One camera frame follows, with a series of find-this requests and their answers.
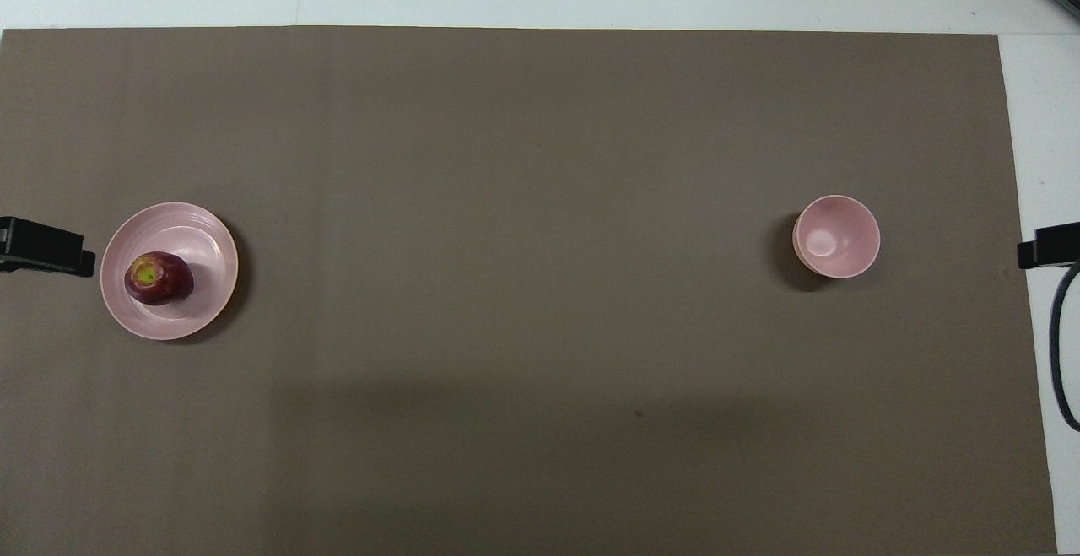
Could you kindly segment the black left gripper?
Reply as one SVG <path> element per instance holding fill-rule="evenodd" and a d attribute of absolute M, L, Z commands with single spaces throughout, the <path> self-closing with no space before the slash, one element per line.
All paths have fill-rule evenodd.
<path fill-rule="evenodd" d="M 31 270 L 93 277 L 96 253 L 84 238 L 46 223 L 4 215 L 1 218 L 1 272 Z"/>

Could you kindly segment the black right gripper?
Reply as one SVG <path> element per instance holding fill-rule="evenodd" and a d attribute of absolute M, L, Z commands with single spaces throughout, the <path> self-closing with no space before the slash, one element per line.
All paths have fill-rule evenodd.
<path fill-rule="evenodd" d="M 1016 245 L 1016 265 L 1025 271 L 1074 265 L 1079 260 L 1079 222 L 1072 222 L 1036 229 L 1036 240 Z"/>

